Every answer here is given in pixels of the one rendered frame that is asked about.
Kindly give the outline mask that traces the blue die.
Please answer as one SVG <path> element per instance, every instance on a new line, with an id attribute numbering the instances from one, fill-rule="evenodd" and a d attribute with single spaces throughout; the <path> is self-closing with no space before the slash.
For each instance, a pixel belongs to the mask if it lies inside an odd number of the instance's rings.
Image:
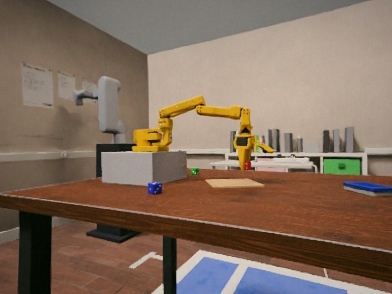
<path id="1" fill-rule="evenodd" d="M 148 193 L 155 195 L 162 193 L 162 183 L 154 182 L 148 183 Z"/>

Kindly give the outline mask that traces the beige flat mat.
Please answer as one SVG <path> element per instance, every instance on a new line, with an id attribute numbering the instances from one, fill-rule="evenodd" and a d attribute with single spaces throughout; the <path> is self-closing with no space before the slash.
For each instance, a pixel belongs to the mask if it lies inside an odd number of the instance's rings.
<path id="1" fill-rule="evenodd" d="M 205 181 L 213 188 L 265 187 L 265 185 L 250 179 L 211 179 Z"/>

